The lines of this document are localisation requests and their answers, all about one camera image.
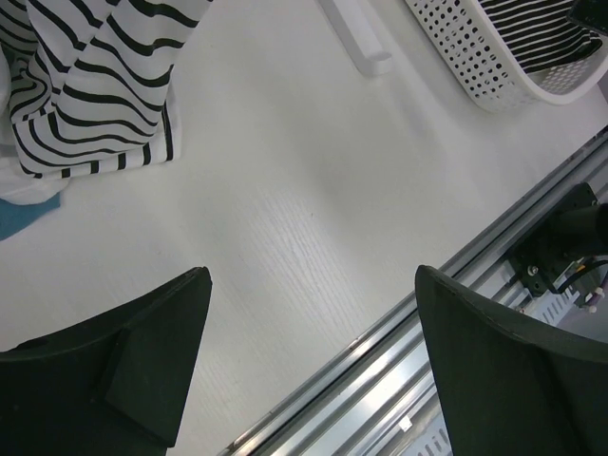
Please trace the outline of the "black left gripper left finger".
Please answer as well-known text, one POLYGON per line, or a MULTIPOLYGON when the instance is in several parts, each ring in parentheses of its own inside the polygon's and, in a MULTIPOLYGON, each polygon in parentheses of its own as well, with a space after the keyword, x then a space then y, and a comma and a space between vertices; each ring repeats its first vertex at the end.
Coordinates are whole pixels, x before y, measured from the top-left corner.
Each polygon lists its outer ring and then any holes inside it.
POLYGON ((210 298, 210 272, 196 267, 2 352, 2 454, 166 454, 179 436, 210 298))

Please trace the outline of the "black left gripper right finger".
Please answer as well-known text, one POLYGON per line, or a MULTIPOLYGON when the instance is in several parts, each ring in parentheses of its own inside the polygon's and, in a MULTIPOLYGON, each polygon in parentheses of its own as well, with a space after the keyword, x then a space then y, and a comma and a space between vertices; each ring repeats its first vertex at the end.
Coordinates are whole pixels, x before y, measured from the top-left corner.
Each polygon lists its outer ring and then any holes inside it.
POLYGON ((607 346, 421 265, 415 296, 456 455, 604 455, 607 346))

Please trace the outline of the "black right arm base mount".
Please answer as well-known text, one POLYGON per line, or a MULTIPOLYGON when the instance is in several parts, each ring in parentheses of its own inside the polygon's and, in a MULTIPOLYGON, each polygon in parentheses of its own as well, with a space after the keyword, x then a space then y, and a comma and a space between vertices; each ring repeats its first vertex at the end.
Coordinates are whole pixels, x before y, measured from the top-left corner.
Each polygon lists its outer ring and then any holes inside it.
POLYGON ((579 259, 592 259, 592 271, 607 256, 607 205, 586 183, 569 190, 507 251, 515 277, 533 296, 560 295, 575 279, 556 281, 579 259))

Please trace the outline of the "black white striped tank top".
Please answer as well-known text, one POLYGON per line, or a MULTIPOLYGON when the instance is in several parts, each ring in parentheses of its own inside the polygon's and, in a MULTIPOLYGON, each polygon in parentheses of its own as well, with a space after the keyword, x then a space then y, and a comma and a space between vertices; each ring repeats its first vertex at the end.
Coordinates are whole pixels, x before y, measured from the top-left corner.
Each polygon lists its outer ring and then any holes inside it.
POLYGON ((602 47, 599 35, 570 22, 569 0, 485 0, 484 13, 526 73, 584 60, 602 47))

